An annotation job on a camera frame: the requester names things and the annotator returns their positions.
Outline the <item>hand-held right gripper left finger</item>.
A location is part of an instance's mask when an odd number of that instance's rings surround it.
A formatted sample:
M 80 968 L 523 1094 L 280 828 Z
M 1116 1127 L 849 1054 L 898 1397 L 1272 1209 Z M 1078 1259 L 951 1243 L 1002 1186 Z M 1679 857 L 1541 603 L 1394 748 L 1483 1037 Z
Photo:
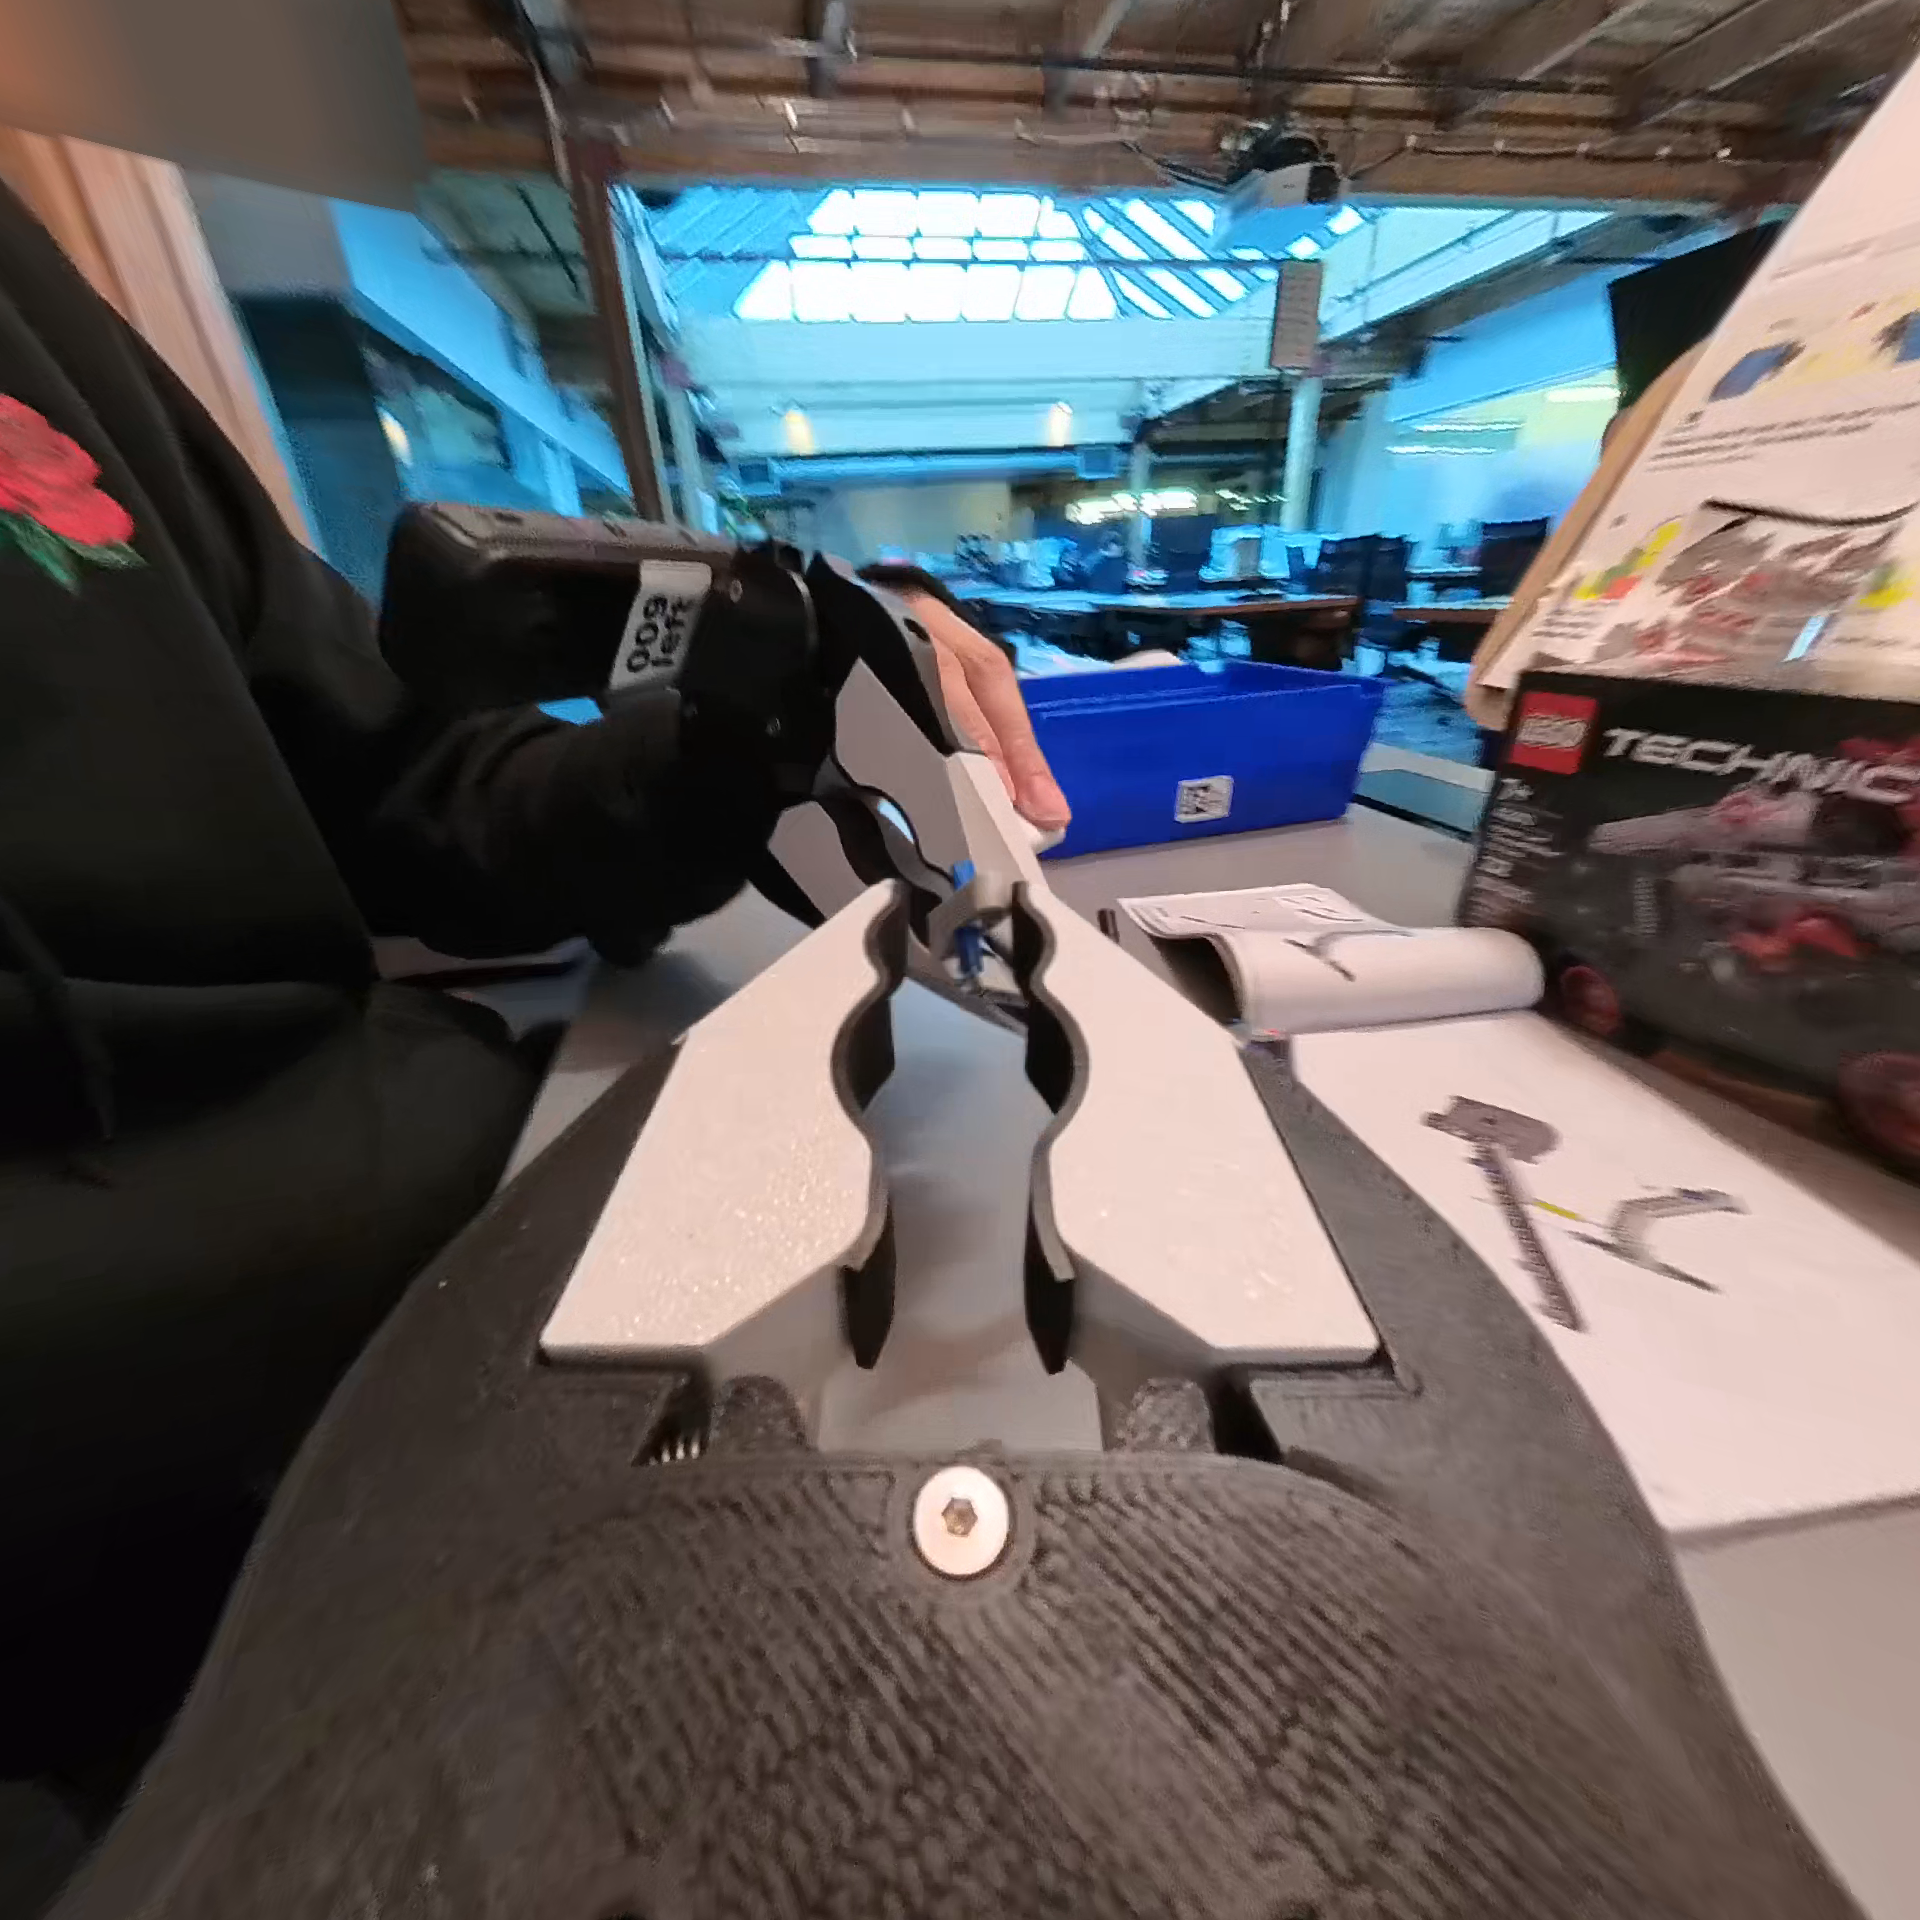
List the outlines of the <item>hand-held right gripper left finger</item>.
M 543 1328 L 571 1369 L 870 1371 L 894 1316 L 870 1136 L 907 891 L 880 881 L 696 1021 Z

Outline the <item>toy truck box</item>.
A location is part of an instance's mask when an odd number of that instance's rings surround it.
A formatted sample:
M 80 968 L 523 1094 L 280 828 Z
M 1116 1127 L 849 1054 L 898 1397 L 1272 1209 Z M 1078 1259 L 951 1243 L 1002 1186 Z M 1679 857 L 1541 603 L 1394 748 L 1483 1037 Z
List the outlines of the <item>toy truck box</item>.
M 1624 1051 L 1821 1105 L 1917 1176 L 1917 689 L 1533 670 L 1510 705 L 1462 924 Z

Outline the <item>beige printed paper bag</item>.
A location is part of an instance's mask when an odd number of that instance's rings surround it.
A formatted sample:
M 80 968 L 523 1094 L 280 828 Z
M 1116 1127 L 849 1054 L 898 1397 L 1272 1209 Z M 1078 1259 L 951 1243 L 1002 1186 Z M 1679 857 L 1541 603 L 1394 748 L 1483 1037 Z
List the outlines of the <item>beige printed paper bag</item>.
M 1917 696 L 1917 70 L 1631 409 L 1471 717 L 1533 670 Z

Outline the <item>wooden post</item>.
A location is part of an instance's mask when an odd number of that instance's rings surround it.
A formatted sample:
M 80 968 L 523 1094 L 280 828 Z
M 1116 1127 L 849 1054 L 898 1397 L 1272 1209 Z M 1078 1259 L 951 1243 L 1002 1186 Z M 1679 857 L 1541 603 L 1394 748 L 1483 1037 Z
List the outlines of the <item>wooden post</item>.
M 193 389 L 287 529 L 317 549 L 279 404 L 224 289 L 179 166 L 95 140 L 3 128 L 3 180 L 89 286 Z

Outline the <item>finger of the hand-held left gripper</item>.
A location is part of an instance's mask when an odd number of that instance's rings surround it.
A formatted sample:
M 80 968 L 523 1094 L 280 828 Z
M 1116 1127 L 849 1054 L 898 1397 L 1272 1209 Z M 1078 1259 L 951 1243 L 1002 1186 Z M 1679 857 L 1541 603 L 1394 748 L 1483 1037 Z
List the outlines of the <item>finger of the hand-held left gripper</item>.
M 939 868 L 955 874 L 955 866 L 970 860 L 980 872 L 1017 874 L 1023 885 L 1041 887 L 1041 854 L 1064 831 L 1037 831 L 1011 799 L 986 756 L 947 756 L 941 769 L 947 803 L 939 828 Z
M 1001 924 L 982 924 L 986 958 L 972 991 L 958 979 L 943 948 L 941 904 L 955 880 L 926 857 L 903 803 L 877 792 L 831 794 L 821 803 L 841 833 L 844 866 L 857 887 L 877 881 L 905 885 L 905 979 L 1001 1031 L 1026 1031 L 1028 1002 L 1013 975 L 1013 916 Z

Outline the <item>grey rounded-corner table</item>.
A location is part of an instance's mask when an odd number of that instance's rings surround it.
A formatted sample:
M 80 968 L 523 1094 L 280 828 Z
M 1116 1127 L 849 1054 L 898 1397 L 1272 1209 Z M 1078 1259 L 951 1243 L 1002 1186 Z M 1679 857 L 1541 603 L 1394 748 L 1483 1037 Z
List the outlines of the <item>grey rounded-corner table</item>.
M 1496 773 L 1455 759 L 1373 742 L 1354 781 L 1354 803 L 1471 842 L 1489 807 Z

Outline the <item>blue plastic bin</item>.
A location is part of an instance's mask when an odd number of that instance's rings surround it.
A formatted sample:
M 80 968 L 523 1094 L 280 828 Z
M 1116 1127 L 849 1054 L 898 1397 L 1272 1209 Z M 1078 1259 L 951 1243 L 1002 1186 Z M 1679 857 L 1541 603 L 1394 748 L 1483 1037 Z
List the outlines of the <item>blue plastic bin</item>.
M 1070 823 L 1052 860 L 1340 821 L 1381 680 L 1227 660 L 1028 680 L 1028 720 Z

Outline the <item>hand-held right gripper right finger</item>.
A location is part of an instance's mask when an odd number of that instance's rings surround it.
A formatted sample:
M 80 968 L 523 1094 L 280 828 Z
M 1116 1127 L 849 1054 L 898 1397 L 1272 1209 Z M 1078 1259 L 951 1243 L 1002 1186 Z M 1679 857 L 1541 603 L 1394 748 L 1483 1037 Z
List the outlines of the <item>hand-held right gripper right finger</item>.
M 1023 1247 L 1045 1371 L 1373 1366 L 1377 1327 L 1227 1029 L 1039 881 L 1013 968 L 1045 1106 Z

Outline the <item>person's left hand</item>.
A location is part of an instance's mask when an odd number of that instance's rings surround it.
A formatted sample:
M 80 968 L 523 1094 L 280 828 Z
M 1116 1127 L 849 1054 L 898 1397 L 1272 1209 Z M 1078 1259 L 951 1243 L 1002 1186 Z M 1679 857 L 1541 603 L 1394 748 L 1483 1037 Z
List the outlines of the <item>person's left hand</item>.
M 1070 823 L 1069 796 L 1039 748 L 1011 658 L 941 598 L 913 590 L 905 603 L 930 637 L 955 727 L 986 756 L 1033 831 L 1064 837 Z

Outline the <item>white instruction booklet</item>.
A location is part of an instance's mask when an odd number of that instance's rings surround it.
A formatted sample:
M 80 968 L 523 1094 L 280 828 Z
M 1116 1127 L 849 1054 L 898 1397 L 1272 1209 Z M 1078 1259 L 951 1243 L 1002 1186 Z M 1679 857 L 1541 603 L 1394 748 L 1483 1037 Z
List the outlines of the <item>white instruction booklet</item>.
M 1553 1025 L 1517 935 L 1312 881 L 1114 930 L 1471 1243 L 1669 1534 L 1917 1495 L 1917 1261 Z

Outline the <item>ceiling projector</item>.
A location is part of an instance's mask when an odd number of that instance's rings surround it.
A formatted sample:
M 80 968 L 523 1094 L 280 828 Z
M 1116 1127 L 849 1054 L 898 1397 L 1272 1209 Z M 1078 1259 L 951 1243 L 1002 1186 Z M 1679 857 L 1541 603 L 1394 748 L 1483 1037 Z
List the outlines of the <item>ceiling projector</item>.
M 1345 186 L 1340 161 L 1321 138 L 1261 130 L 1217 195 L 1213 246 L 1226 257 L 1282 257 L 1327 233 Z

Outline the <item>dark background desk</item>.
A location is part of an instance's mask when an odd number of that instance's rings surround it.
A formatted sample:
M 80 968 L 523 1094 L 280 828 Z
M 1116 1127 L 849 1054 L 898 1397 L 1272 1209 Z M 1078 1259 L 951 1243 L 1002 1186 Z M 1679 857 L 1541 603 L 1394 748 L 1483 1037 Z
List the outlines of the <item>dark background desk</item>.
M 1253 664 L 1340 674 L 1362 628 L 1365 600 L 1353 594 L 1186 590 L 1085 594 L 1064 589 L 962 589 L 962 607 L 994 637 L 1050 644 L 1069 658 L 1127 660 L 1140 649 L 1188 658 L 1221 649 L 1221 633 L 1246 637 Z

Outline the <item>grey desk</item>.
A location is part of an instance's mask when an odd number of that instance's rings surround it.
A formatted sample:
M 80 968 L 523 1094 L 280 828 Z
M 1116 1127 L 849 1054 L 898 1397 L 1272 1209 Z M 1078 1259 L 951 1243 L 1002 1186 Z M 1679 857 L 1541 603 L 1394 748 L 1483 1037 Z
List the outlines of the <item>grey desk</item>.
M 1093 917 L 1134 895 L 1321 881 L 1387 922 L 1440 924 L 1466 863 L 1462 841 L 1360 803 L 1340 823 L 1060 860 L 1052 887 Z M 534 982 L 521 1012 L 568 1025 L 510 1176 L 798 938 L 747 891 L 637 975 L 583 965 Z M 1100 1436 L 1090 1382 L 1050 1377 L 1023 1321 L 1023 1197 L 1045 1109 L 1018 1040 L 918 985 L 891 1008 L 898 1072 L 872 1127 L 907 1274 L 880 1369 L 845 1362 L 822 1388 L 822 1436 L 1087 1446 Z M 1690 1539 L 1677 1566 L 1803 1827 L 1873 1918 L 1917 1918 L 1917 1506 Z

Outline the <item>person's black rose sweater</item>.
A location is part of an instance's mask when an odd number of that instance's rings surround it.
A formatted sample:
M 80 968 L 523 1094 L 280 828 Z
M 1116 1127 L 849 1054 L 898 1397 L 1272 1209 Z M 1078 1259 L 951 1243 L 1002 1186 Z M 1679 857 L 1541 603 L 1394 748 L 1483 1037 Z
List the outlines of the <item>person's black rose sweater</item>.
M 577 733 L 436 717 L 3 189 L 3 1918 L 175 1717 L 283 1462 L 535 1072 L 376 938 L 565 942 Z

